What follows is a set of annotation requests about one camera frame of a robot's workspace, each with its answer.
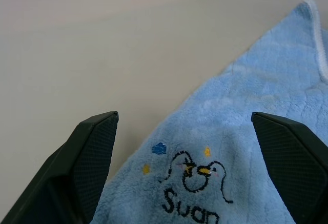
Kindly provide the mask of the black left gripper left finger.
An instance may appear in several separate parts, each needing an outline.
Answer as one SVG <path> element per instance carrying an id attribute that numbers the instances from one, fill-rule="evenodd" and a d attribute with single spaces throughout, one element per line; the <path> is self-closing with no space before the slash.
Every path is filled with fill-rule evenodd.
<path id="1" fill-rule="evenodd" d="M 116 111 L 80 122 L 0 224 L 89 224 L 108 177 L 117 124 Z"/>

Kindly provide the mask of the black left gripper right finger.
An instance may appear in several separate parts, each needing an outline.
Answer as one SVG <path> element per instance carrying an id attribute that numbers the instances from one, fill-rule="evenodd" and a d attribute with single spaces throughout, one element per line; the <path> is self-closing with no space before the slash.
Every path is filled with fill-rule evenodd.
<path id="1" fill-rule="evenodd" d="M 306 125 L 252 113 L 262 156 L 296 224 L 328 224 L 328 146 Z"/>

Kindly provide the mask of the light blue embroidered towel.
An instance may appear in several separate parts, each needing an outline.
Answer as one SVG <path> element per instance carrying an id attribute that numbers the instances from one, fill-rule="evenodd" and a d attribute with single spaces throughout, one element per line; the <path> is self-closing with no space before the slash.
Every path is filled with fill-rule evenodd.
<path id="1" fill-rule="evenodd" d="M 295 224 L 251 115 L 301 122 L 328 145 L 327 52 L 305 0 L 152 132 L 105 184 L 90 224 Z"/>

